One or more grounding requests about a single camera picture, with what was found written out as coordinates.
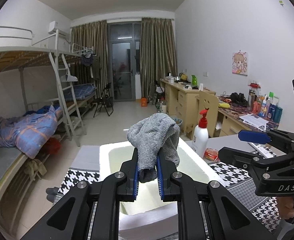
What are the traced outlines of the person's right hand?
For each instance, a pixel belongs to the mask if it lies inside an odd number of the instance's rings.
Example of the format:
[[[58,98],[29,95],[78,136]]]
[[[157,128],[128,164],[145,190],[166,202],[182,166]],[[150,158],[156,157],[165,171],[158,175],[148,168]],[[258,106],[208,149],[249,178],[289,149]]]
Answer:
[[[278,213],[282,219],[290,219],[294,217],[294,198],[293,197],[277,197]]]

